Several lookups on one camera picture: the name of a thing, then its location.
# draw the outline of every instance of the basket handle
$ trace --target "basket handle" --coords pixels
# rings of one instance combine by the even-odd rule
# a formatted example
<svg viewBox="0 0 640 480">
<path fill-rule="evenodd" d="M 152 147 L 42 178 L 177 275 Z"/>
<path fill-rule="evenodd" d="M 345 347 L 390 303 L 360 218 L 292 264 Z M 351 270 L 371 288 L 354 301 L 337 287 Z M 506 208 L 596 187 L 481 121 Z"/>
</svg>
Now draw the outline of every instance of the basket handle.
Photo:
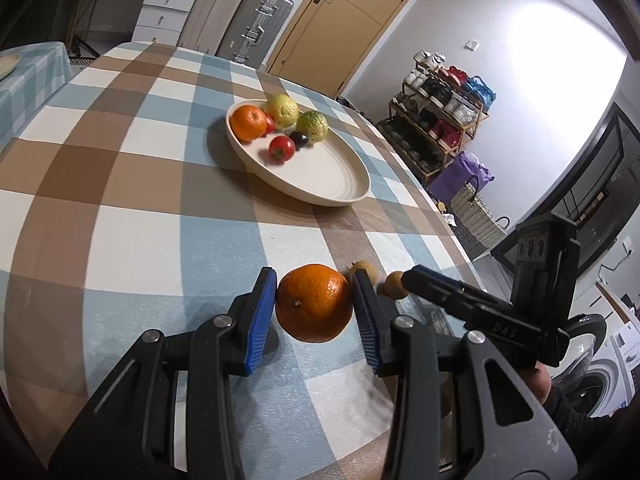
<svg viewBox="0 0 640 480">
<path fill-rule="evenodd" d="M 472 179 L 476 180 L 476 190 L 474 191 L 473 196 L 469 199 L 469 203 L 472 203 L 475 199 L 476 196 L 478 195 L 478 188 L 480 187 L 480 179 L 478 178 L 477 175 L 471 175 L 465 182 L 465 186 L 467 184 L 471 184 Z"/>
<path fill-rule="evenodd" d="M 503 229 L 506 231 L 507 228 L 509 227 L 509 224 L 511 224 L 511 220 L 508 216 L 501 216 L 500 218 L 498 218 L 495 222 L 498 223 L 500 220 L 502 220 L 503 218 L 505 218 L 507 220 L 507 225 L 505 225 L 503 227 Z"/>
</svg>

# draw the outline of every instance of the plaid tablecloth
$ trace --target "plaid tablecloth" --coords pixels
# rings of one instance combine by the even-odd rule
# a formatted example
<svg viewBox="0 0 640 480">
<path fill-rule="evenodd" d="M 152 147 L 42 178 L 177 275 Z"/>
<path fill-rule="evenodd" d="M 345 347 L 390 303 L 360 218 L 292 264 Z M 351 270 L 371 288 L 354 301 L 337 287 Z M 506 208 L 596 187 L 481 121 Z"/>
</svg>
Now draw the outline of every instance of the plaid tablecloth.
<svg viewBox="0 0 640 480">
<path fill-rule="evenodd" d="M 0 81 L 0 150 L 73 76 L 65 45 L 59 41 L 0 52 L 0 56 L 5 54 L 20 54 L 20 61 L 14 71 Z"/>
<path fill-rule="evenodd" d="M 248 173 L 226 139 L 234 102 L 286 92 L 317 109 L 369 168 L 344 208 L 299 202 Z M 48 460 L 78 411 L 149 328 L 195 329 L 262 266 L 416 263 L 477 284 L 455 238 L 377 130 L 316 92 L 227 60 L 127 43 L 67 84 L 0 159 L 2 387 Z M 402 309 L 428 321 L 434 307 Z M 335 340 L 280 348 L 232 385 L 250 479 L 380 471 L 392 401 L 354 319 Z M 184 381 L 177 462 L 184 465 Z"/>
</svg>

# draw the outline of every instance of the wall outlet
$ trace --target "wall outlet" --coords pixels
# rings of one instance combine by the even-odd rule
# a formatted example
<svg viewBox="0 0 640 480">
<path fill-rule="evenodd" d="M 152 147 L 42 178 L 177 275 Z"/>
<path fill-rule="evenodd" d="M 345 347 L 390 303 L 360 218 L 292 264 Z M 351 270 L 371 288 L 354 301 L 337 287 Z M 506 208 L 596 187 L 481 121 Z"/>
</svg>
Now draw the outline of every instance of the wall outlet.
<svg viewBox="0 0 640 480">
<path fill-rule="evenodd" d="M 627 256 L 631 256 L 634 253 L 634 245 L 631 243 L 631 237 L 628 236 L 622 240 L 622 247 Z"/>
</svg>

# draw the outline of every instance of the red tomato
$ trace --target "red tomato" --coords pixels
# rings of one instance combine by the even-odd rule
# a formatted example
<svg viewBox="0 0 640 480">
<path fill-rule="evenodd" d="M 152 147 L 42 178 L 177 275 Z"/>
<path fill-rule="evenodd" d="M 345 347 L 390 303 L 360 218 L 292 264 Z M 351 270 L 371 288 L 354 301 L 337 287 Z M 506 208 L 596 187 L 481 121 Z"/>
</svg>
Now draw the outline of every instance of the red tomato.
<svg viewBox="0 0 640 480">
<path fill-rule="evenodd" d="M 275 137 L 269 144 L 269 155 L 274 160 L 285 162 L 296 152 L 296 145 L 289 137 L 280 135 Z"/>
<path fill-rule="evenodd" d="M 264 134 L 269 135 L 276 129 L 276 124 L 273 122 L 273 117 L 271 117 L 269 114 L 265 115 L 267 115 L 267 131 Z"/>
</svg>

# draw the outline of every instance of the black sleeve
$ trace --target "black sleeve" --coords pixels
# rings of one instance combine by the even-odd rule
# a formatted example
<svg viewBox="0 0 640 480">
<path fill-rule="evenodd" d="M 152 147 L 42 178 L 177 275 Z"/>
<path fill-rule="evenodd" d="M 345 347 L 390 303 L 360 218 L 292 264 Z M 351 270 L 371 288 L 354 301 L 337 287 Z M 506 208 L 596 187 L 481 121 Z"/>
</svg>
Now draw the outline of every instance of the black sleeve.
<svg viewBox="0 0 640 480">
<path fill-rule="evenodd" d="M 576 412 L 556 386 L 551 387 L 544 408 L 574 452 L 578 465 L 583 464 L 600 447 L 625 411 L 625 408 L 621 408 L 614 416 L 591 418 Z"/>
</svg>

